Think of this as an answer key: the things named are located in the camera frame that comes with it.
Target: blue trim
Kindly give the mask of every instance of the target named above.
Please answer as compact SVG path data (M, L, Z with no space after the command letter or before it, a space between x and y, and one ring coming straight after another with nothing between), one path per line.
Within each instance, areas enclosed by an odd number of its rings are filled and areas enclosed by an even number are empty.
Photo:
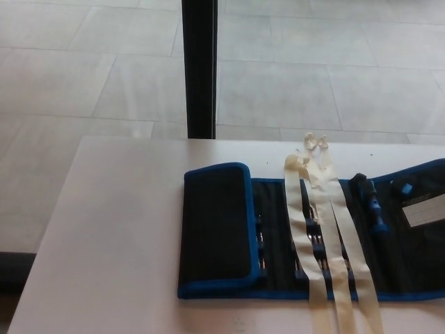
M258 256L258 243L257 243L257 231L256 231L256 218L254 212L253 203L253 190L252 181L250 178L249 168L239 162L230 162L227 164L218 164L214 166L208 166L196 170L191 170L184 174L184 180L190 175L198 173L206 173L211 170L226 169L226 168L241 168L244 176L244 189L245 189L245 203L246 203L246 223L248 224L248 238L250 248L250 273L243 278L235 278L229 280L202 280L196 282L190 282L178 287L177 294L179 298L185 298L187 296L202 293L206 291L222 290L222 289L240 289L253 285L259 277L259 256Z
M357 293L351 292L350 297L353 301L358 301ZM305 291L239 291L229 294L219 294L218 291L212 294L195 294L187 296L187 299L269 299L269 300L286 300L286 301L306 301L309 299L309 292ZM445 290L436 292L419 292L416 294L377 294L377 299L382 302L386 301L429 301L433 299L445 298ZM332 291L327 293L327 299L334 300Z
M254 177L252 181L264 182L264 183L284 183L284 179L263 179L261 177Z

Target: tiled floor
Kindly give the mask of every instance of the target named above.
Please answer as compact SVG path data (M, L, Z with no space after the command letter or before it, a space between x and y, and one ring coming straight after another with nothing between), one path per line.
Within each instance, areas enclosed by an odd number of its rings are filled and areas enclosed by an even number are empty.
M219 14L218 138L445 145L445 1ZM0 251L38 250L83 135L186 137L182 56L180 0L0 0Z

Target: white label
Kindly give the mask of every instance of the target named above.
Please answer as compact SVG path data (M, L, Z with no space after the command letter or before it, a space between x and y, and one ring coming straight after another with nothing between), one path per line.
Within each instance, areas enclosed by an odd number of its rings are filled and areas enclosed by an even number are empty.
M411 227L445 219L445 195L404 207L403 212Z

